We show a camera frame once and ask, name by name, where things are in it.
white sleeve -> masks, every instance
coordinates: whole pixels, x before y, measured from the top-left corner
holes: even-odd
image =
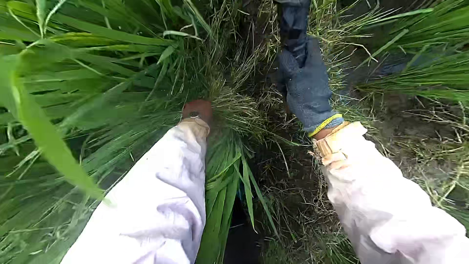
[[[171,128],[106,195],[111,204],[96,208],[61,263],[194,263],[208,132],[194,118]]]
[[[464,226],[432,206],[365,133],[346,122],[316,143],[328,197],[361,263],[469,263]]]

hand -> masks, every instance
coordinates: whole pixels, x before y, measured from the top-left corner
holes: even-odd
[[[280,61],[279,89],[287,93],[290,110],[303,123],[310,136],[323,128],[331,128],[343,122],[341,115],[332,110],[329,103],[327,68],[322,61],[319,42],[308,37],[306,61],[302,68],[296,58],[286,49],[278,57]]]
[[[212,121],[212,103],[205,100],[195,100],[188,102],[182,109],[182,118],[191,117],[191,114],[197,115],[207,124]]]

wrist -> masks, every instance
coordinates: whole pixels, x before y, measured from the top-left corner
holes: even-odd
[[[323,119],[322,122],[318,122],[315,126],[311,126],[307,129],[309,132],[310,137],[314,137],[318,133],[321,132],[321,135],[323,135],[325,132],[328,131],[330,128],[334,128],[341,123],[344,122],[344,118],[342,117],[342,114],[337,114],[337,113],[330,113],[330,116],[326,119]]]

glove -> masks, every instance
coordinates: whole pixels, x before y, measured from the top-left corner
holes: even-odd
[[[332,111],[329,103],[332,92],[316,38],[308,37],[306,61],[302,68],[292,53],[285,48],[278,60],[278,88],[287,94],[290,110],[303,123],[304,130],[310,137],[323,128],[338,126],[344,121],[341,114]]]

knit glove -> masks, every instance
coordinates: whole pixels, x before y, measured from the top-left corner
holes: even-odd
[[[308,37],[303,67],[299,67],[297,59],[285,48],[278,60],[278,88],[281,92],[286,92],[290,110],[303,123],[309,136],[315,135],[323,128],[340,125],[344,121],[342,115],[333,111],[329,103],[332,92],[316,38]]]

